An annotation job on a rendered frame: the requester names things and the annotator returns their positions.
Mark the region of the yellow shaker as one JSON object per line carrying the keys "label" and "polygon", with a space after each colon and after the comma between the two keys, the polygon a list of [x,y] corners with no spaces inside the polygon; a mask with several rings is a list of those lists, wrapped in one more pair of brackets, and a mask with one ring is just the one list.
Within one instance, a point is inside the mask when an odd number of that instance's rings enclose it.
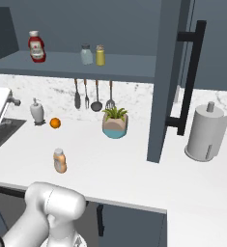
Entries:
{"label": "yellow shaker", "polygon": [[102,44],[99,44],[97,46],[96,50],[96,64],[98,66],[104,66],[105,65],[105,54],[104,54],[104,48]]}

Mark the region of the grey wall cabinet with shelf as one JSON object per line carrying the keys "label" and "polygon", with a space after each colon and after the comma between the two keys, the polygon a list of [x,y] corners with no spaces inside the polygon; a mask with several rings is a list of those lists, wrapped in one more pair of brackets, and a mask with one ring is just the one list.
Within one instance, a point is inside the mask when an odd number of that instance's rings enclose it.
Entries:
{"label": "grey wall cabinet with shelf", "polygon": [[[9,7],[18,50],[0,59],[0,73],[152,83],[155,80],[161,0],[0,0]],[[44,63],[34,63],[29,32],[44,43]],[[88,43],[93,63],[83,65]],[[103,45],[105,65],[96,64]]]}

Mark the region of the red ketchup bottle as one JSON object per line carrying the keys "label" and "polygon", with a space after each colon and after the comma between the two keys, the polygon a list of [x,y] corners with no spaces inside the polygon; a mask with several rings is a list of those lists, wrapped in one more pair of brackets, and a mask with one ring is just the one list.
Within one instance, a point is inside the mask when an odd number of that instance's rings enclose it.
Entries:
{"label": "red ketchup bottle", "polygon": [[44,51],[44,43],[38,31],[29,32],[28,47],[30,56],[34,63],[44,63],[46,54]]}

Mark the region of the clear grey shaker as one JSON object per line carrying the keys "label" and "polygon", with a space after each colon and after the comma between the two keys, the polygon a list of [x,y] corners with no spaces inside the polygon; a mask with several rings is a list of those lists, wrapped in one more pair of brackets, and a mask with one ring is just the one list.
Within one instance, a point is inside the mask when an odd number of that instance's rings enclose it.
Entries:
{"label": "clear grey shaker", "polygon": [[81,61],[83,65],[91,65],[93,63],[93,54],[88,43],[81,45]]}

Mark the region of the hanging grey ladle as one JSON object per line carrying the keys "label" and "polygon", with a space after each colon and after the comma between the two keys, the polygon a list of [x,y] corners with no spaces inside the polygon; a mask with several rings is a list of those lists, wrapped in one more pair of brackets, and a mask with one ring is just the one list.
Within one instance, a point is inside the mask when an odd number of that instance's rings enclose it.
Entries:
{"label": "hanging grey ladle", "polygon": [[[96,81],[96,93],[98,94],[99,92],[99,81]],[[102,103],[97,99],[95,102],[91,104],[91,109],[94,112],[99,112],[102,108]]]}

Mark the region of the closed grey wall cabinet door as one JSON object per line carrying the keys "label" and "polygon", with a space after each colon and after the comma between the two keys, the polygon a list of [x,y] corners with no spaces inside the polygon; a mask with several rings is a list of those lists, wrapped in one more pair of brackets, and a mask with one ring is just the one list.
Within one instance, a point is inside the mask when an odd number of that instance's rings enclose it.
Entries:
{"label": "closed grey wall cabinet door", "polygon": [[227,0],[191,0],[187,28],[207,26],[194,88],[227,91]]}

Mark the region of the grey base cabinet door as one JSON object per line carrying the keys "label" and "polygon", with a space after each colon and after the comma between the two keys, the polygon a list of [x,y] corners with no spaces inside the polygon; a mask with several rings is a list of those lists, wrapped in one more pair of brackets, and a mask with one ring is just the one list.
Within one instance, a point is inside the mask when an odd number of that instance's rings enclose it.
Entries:
{"label": "grey base cabinet door", "polygon": [[167,247],[167,217],[163,213],[103,205],[104,234],[99,247]]}

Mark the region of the open grey cabinet door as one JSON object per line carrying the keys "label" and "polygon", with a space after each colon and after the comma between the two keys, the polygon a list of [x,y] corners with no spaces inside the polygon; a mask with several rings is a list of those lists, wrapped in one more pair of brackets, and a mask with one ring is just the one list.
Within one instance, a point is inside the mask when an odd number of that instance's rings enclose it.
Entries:
{"label": "open grey cabinet door", "polygon": [[186,30],[191,0],[162,0],[158,31],[156,72],[147,160],[158,163],[166,135],[166,117],[170,115],[178,85],[184,44],[177,41]]}

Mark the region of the paper towel roll holder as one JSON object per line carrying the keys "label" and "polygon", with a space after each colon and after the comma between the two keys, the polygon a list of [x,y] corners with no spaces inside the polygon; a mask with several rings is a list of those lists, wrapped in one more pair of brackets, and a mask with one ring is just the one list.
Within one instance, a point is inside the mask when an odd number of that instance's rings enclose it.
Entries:
{"label": "paper towel roll holder", "polygon": [[212,160],[219,153],[226,128],[227,116],[213,101],[197,106],[185,154],[200,162]]}

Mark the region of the hanging grey spoon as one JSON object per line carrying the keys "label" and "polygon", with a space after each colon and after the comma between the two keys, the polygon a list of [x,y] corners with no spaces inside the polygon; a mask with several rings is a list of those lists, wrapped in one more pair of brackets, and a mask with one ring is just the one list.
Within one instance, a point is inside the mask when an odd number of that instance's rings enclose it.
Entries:
{"label": "hanging grey spoon", "polygon": [[78,92],[77,79],[76,78],[74,78],[74,85],[75,85],[74,106],[76,109],[79,109],[81,106],[81,99],[80,99],[80,94]]}

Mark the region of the dark open cabinet door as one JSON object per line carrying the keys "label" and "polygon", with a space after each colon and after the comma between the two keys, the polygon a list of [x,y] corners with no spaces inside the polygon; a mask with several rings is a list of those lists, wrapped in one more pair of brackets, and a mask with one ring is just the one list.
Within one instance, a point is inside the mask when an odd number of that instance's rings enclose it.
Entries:
{"label": "dark open cabinet door", "polygon": [[18,42],[9,7],[0,7],[0,59],[17,52]]}

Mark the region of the white soap dispenser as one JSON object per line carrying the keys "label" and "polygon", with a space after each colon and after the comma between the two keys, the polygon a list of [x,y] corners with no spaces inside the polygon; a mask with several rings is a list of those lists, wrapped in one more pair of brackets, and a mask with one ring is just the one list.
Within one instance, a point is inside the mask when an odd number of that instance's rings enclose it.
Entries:
{"label": "white soap dispenser", "polygon": [[44,110],[43,106],[38,103],[38,100],[34,97],[33,103],[30,106],[31,115],[34,119],[34,124],[44,123]]}

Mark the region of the hanging grey fork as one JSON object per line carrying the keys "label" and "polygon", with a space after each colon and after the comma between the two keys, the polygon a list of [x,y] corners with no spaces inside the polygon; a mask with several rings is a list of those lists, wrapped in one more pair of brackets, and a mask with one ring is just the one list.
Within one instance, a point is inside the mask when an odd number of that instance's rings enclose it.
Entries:
{"label": "hanging grey fork", "polygon": [[87,94],[87,79],[84,79],[83,81],[84,81],[84,86],[85,86],[85,107],[86,109],[89,109],[90,100]]}

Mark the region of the orange fruit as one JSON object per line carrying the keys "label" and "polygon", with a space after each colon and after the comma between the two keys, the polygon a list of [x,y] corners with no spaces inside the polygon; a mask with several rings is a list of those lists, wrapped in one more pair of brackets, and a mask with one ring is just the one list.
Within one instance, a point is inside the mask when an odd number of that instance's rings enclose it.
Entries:
{"label": "orange fruit", "polygon": [[59,128],[61,126],[61,121],[58,118],[52,118],[49,124],[52,128]]}

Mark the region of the orange condiment bottle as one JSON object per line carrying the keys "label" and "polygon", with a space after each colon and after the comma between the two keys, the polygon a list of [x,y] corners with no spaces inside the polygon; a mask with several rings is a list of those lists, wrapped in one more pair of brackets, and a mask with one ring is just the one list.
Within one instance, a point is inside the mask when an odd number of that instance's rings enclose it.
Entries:
{"label": "orange condiment bottle", "polygon": [[67,171],[67,163],[63,150],[57,148],[53,153],[53,159],[55,170],[60,174],[64,174]]}

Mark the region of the hanging slotted spatula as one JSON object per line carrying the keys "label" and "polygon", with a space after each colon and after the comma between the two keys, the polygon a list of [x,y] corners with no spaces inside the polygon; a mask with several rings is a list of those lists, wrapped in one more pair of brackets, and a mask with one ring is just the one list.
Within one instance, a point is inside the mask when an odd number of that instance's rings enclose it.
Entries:
{"label": "hanging slotted spatula", "polygon": [[[113,82],[112,81],[109,81],[109,89],[111,90],[113,88]],[[113,100],[113,93],[112,93],[112,90],[111,90],[111,93],[110,93],[110,99],[108,99],[106,101],[106,104],[105,104],[105,108],[106,109],[112,109],[115,107],[115,101]]]}

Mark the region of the potted green plant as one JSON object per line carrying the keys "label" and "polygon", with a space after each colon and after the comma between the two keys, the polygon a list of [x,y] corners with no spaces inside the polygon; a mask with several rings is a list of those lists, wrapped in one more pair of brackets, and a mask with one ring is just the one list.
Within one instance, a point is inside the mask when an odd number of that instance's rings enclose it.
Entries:
{"label": "potted green plant", "polygon": [[120,139],[128,131],[128,111],[125,108],[103,110],[102,132],[111,139]]}

